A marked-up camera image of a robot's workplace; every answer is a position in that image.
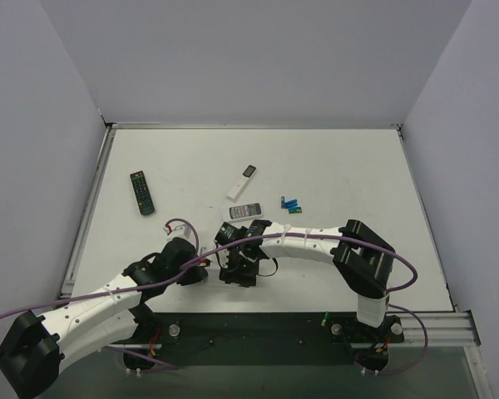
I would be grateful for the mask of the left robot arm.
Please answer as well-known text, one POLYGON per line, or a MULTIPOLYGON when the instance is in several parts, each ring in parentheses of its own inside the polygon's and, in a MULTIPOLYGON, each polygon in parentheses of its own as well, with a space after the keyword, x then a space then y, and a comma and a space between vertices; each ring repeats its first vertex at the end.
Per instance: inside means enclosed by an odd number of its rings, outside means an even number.
POLYGON ((0 344, 0 371, 17 396, 39 396, 65 368, 105 345, 149 339, 155 316, 147 301, 162 295, 165 282, 195 256, 190 241, 174 238, 85 299, 41 315, 27 310, 17 316, 0 344))

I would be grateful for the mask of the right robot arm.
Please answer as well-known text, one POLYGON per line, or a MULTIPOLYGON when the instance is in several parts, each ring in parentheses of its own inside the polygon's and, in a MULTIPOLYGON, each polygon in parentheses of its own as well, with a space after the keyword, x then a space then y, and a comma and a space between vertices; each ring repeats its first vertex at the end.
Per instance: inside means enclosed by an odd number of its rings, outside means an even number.
POLYGON ((371 328, 383 324, 394 249, 358 220, 350 219, 336 229, 296 228, 264 219, 252 221, 248 228, 224 222, 214 242, 227 252, 227 261, 220 267, 220 280, 225 283, 254 287, 262 260, 332 264, 358 295, 357 320, 371 328))

